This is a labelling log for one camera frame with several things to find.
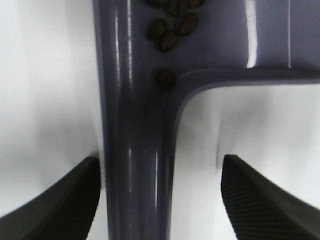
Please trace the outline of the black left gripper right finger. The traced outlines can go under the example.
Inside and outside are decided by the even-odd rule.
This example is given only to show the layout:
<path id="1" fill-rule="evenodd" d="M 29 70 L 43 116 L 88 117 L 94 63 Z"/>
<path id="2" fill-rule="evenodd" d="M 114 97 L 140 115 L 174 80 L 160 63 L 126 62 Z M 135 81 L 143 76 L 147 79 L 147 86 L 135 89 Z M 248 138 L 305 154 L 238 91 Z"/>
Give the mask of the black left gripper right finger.
<path id="1" fill-rule="evenodd" d="M 220 183 L 239 240 L 318 240 L 319 209 L 264 177 L 237 155 L 224 156 Z"/>

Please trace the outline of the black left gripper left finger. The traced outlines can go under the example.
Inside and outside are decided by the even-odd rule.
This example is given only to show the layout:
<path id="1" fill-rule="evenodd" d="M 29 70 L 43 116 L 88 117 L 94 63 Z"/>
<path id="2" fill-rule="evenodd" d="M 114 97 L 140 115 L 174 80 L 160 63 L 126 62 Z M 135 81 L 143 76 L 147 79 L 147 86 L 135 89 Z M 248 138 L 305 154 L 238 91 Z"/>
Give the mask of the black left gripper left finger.
<path id="1" fill-rule="evenodd" d="M 42 194 L 0 218 L 2 240 L 85 240 L 101 192 L 100 162 L 87 157 Z"/>

